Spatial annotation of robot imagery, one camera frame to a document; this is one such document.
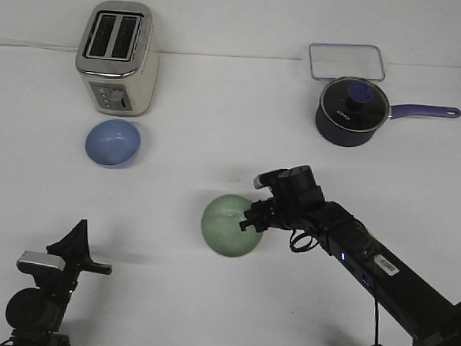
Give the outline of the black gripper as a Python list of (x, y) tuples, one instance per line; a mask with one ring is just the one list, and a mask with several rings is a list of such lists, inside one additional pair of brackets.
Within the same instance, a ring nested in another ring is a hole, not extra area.
[(47, 246), (48, 254), (65, 256), (63, 257), (65, 261), (63, 284), (77, 284), (77, 278), (83, 271), (108, 276), (112, 274), (111, 265), (100, 264), (91, 259), (88, 242), (88, 221), (83, 219), (61, 240)]
[(250, 209), (246, 210), (243, 215), (248, 220), (239, 223), (242, 231), (250, 228), (256, 233), (269, 228), (291, 231), (302, 229), (301, 223), (293, 218), (290, 207), (274, 197), (253, 202)]

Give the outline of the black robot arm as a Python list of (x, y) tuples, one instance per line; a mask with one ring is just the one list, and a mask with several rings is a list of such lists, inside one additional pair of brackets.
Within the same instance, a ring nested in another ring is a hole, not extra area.
[(294, 253), (321, 246), (411, 335), (411, 346), (461, 346), (461, 302), (450, 303), (315, 182), (305, 165), (258, 175), (254, 186), (272, 197), (252, 203), (239, 227), (290, 230)]
[(17, 259), (17, 269), (36, 285), (18, 291), (7, 304), (11, 346), (71, 346), (59, 329), (78, 277), (82, 272), (112, 274), (111, 265), (91, 259), (88, 242), (88, 221), (83, 219), (44, 253), (26, 250)]

